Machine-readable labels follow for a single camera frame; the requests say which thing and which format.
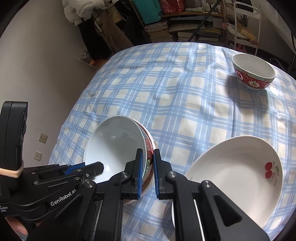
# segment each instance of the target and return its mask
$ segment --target bed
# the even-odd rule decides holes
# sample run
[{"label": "bed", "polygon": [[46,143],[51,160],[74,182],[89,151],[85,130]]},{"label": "bed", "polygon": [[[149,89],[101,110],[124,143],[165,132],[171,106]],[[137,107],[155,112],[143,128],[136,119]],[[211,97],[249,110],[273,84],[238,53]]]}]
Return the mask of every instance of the bed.
[{"label": "bed", "polygon": [[[295,81],[274,67],[265,90],[251,91],[231,63],[236,51],[199,43],[158,43],[115,54],[94,76],[63,124],[49,163],[83,162],[99,123],[127,115],[154,137],[162,158],[184,174],[211,146],[239,135],[269,142],[283,166],[280,201],[264,230],[274,239],[296,206]],[[172,201],[151,187],[124,206],[123,240],[174,240]]]}]

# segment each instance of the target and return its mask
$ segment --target white plate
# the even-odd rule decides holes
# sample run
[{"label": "white plate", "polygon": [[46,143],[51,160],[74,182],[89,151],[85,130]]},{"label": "white plate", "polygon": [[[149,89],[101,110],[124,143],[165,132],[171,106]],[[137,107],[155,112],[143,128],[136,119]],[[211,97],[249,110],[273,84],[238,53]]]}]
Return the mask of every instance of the white plate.
[{"label": "white plate", "polygon": [[91,180],[104,182],[124,171],[126,163],[135,159],[137,148],[143,150],[145,167],[146,144],[140,127],[127,116],[113,116],[104,120],[90,137],[84,152],[85,165],[97,161],[104,165],[102,174]]},{"label": "white plate", "polygon": [[[254,136],[233,137],[211,147],[185,177],[199,183],[212,181],[261,228],[276,207],[283,186],[279,156],[269,143]],[[172,219],[175,223],[173,208]]]}]

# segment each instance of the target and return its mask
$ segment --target electrical outlet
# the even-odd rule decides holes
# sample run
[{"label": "electrical outlet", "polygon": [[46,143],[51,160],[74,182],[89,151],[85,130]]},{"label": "electrical outlet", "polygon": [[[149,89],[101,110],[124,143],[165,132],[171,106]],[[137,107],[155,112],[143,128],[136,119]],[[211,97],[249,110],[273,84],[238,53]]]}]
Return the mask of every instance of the electrical outlet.
[{"label": "electrical outlet", "polygon": [[39,141],[42,143],[46,143],[46,140],[47,140],[47,135],[40,133]]},{"label": "electrical outlet", "polygon": [[41,161],[42,153],[35,151],[34,159],[37,161]]}]

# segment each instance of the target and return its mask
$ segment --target blue gripper pad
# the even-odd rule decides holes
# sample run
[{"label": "blue gripper pad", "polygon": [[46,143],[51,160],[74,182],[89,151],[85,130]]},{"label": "blue gripper pad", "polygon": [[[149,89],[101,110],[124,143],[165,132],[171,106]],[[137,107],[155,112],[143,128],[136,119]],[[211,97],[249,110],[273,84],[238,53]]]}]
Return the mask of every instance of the blue gripper pad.
[{"label": "blue gripper pad", "polygon": [[139,174],[138,174],[138,199],[141,197],[142,192],[142,174],[143,174],[143,151],[141,152],[140,164],[139,164]]},{"label": "blue gripper pad", "polygon": [[70,166],[67,171],[65,171],[65,175],[72,173],[74,170],[82,168],[85,166],[85,162],[79,163],[73,166]]},{"label": "blue gripper pad", "polygon": [[153,155],[153,165],[154,165],[155,193],[156,193],[156,197],[158,198],[159,197],[159,177],[158,177],[155,151]]}]

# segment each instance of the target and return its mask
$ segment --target finger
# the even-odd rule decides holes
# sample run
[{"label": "finger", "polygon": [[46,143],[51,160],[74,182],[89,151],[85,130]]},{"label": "finger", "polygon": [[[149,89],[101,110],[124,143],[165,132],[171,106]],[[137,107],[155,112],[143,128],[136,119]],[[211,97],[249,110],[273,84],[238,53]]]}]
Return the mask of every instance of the finger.
[{"label": "finger", "polygon": [[16,233],[28,235],[28,231],[26,230],[24,225],[22,225],[22,223],[19,220],[17,220],[14,217],[6,217],[6,220]]}]

